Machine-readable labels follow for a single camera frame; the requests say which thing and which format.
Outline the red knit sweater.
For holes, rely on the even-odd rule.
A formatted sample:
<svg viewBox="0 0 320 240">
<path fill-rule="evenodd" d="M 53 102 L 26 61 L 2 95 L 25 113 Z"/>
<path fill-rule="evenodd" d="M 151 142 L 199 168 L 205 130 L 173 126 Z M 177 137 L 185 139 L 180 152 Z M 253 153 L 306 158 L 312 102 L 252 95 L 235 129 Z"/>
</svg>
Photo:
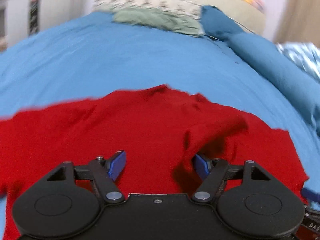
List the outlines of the red knit sweater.
<svg viewBox="0 0 320 240">
<path fill-rule="evenodd" d="M 118 187 L 129 193 L 193 193 L 197 153 L 241 165 L 253 160 L 299 194 L 306 172 L 287 131 L 201 94 L 165 85 L 119 90 L 95 100 L 29 109 L 1 120 L 1 195 L 7 198 L 4 239 L 17 239 L 14 201 L 63 161 L 84 165 L 124 150 Z"/>
</svg>

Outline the blue bed sheet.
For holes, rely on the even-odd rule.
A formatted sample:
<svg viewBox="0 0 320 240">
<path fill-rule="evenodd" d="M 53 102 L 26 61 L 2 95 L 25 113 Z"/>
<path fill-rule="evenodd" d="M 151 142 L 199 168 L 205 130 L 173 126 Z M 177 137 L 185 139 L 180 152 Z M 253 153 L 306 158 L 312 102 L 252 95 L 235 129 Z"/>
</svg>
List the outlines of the blue bed sheet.
<svg viewBox="0 0 320 240">
<path fill-rule="evenodd" d="M 302 188 L 318 191 L 319 134 L 227 41 L 121 24 L 112 14 L 93 12 L 1 53 L 1 120 L 29 109 L 165 85 L 287 131 L 308 176 Z M 63 184 L 75 165 L 69 160 L 57 165 L 52 183 Z"/>
</svg>

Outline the blue rolled duvet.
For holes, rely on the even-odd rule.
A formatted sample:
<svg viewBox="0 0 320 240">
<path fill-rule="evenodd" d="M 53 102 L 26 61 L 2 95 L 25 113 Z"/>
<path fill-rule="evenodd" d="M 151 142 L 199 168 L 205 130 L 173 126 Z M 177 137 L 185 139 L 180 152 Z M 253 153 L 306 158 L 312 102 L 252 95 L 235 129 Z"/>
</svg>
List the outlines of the blue rolled duvet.
<svg viewBox="0 0 320 240">
<path fill-rule="evenodd" d="M 229 47 L 268 79 L 319 134 L 319 83 L 282 55 L 267 39 L 249 33 L 228 38 Z"/>
</svg>

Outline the dark blue pillow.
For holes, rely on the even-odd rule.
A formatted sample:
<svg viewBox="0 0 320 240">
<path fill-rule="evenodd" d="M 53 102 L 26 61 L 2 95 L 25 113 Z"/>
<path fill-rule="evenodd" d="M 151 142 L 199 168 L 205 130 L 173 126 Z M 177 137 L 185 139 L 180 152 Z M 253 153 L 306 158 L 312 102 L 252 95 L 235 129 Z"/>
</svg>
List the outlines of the dark blue pillow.
<svg viewBox="0 0 320 240">
<path fill-rule="evenodd" d="M 206 36 L 225 41 L 244 30 L 217 7 L 205 5 L 201 8 L 200 24 Z"/>
</svg>

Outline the green pillow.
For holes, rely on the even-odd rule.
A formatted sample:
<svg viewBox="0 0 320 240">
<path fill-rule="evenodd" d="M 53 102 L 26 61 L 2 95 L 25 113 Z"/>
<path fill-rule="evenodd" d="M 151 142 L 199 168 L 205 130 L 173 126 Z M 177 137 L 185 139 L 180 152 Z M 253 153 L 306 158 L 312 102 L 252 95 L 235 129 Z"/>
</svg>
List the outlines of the green pillow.
<svg viewBox="0 0 320 240">
<path fill-rule="evenodd" d="M 163 12 L 156 8 L 121 9 L 114 14 L 113 22 L 147 26 L 194 37 L 204 34 L 203 27 L 199 21 L 191 17 Z"/>
</svg>

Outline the light blue patterned blanket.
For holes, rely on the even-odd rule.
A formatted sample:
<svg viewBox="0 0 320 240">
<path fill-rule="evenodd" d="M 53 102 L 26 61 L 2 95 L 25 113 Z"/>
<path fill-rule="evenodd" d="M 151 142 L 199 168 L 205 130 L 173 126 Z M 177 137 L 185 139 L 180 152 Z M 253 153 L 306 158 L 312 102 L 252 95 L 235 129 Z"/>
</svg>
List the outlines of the light blue patterned blanket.
<svg viewBox="0 0 320 240">
<path fill-rule="evenodd" d="M 278 43 L 277 50 L 319 82 L 319 48 L 311 42 Z"/>
</svg>

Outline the white wardrobe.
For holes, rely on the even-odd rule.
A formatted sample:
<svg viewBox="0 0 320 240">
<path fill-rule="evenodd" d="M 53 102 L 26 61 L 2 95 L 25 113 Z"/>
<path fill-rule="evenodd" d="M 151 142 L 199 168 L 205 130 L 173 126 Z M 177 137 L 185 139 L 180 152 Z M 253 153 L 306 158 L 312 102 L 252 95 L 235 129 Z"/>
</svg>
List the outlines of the white wardrobe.
<svg viewBox="0 0 320 240">
<path fill-rule="evenodd" d="M 91 12 L 93 0 L 30 0 L 30 32 L 33 35 Z"/>
</svg>

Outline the beige curtain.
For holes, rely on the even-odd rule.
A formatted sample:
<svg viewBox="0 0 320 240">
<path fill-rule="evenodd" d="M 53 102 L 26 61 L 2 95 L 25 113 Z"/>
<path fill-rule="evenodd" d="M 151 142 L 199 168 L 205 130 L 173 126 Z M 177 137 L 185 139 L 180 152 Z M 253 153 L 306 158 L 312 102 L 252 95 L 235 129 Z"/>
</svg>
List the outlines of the beige curtain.
<svg viewBox="0 0 320 240">
<path fill-rule="evenodd" d="M 319 47 L 319 0 L 287 0 L 273 41 L 311 42 Z"/>
</svg>

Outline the white desk shelf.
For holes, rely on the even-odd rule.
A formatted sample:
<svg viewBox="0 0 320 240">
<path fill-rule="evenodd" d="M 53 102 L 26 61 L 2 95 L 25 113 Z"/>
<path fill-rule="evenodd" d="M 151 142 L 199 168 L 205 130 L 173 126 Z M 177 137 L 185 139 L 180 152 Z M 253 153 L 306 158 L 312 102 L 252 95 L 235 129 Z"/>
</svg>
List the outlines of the white desk shelf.
<svg viewBox="0 0 320 240">
<path fill-rule="evenodd" d="M 30 0 L 1 0 L 1 51 L 29 36 Z"/>
</svg>

